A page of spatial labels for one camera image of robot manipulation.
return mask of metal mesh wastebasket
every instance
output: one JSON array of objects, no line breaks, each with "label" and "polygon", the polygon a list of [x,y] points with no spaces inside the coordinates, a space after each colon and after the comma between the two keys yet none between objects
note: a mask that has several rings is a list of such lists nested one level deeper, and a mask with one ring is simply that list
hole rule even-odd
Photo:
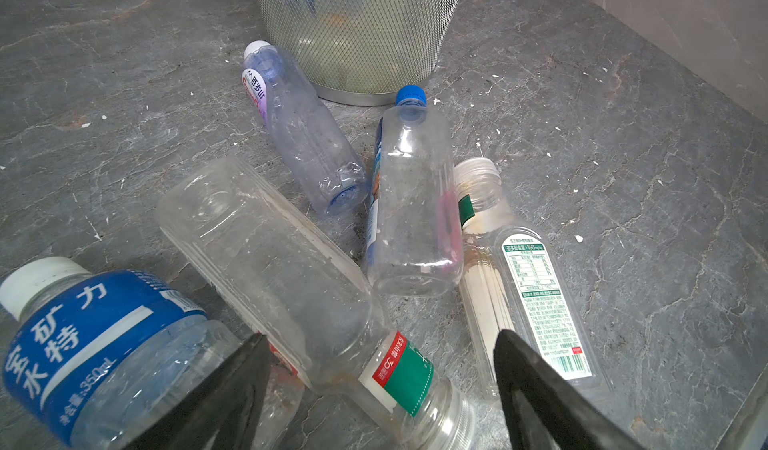
[{"label": "metal mesh wastebasket", "polygon": [[458,0],[257,0],[269,42],[293,54],[321,98],[394,102],[435,69]]}]

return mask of trash can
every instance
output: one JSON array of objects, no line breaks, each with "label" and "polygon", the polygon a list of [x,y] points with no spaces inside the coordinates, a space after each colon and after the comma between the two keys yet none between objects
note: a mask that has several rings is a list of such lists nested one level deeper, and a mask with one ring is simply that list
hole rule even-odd
[{"label": "trash can", "polygon": [[458,0],[256,0],[323,99],[377,106],[435,69]]}]

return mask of barcode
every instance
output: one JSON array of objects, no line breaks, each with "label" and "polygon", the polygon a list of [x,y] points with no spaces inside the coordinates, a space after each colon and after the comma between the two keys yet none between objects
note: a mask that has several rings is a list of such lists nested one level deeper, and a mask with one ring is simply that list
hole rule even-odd
[{"label": "barcode", "polygon": [[166,300],[172,301],[173,303],[178,306],[181,311],[186,313],[187,311],[203,311],[197,304],[188,299],[186,296],[181,295],[176,290],[165,290],[161,291],[160,294],[165,298]]},{"label": "barcode", "polygon": [[553,367],[562,376],[569,373],[589,373],[587,362],[584,360],[584,354],[566,355],[555,357],[552,361]]}]

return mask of white bottle cap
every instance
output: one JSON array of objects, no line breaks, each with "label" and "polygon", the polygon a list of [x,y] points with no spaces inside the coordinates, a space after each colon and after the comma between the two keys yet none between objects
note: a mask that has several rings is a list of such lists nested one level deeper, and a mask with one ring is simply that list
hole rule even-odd
[{"label": "white bottle cap", "polygon": [[89,272],[63,256],[35,260],[11,273],[0,285],[0,303],[18,320],[29,300],[46,286],[82,273]]},{"label": "white bottle cap", "polygon": [[248,57],[248,55],[250,55],[251,53],[255,53],[262,46],[269,46],[269,45],[270,43],[264,40],[252,41],[248,43],[248,46],[245,47],[245,52],[243,53],[243,60],[245,60]]},{"label": "white bottle cap", "polygon": [[453,169],[453,183],[459,186],[468,183],[481,175],[492,174],[499,176],[493,161],[487,158],[470,158],[456,165]]}]

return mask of white nutrition label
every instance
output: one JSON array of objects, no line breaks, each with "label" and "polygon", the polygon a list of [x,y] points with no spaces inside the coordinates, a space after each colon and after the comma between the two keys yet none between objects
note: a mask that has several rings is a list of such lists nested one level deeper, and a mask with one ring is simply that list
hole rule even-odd
[{"label": "white nutrition label", "polygon": [[566,380],[592,375],[542,242],[518,233],[506,238],[502,250],[544,359]]}]

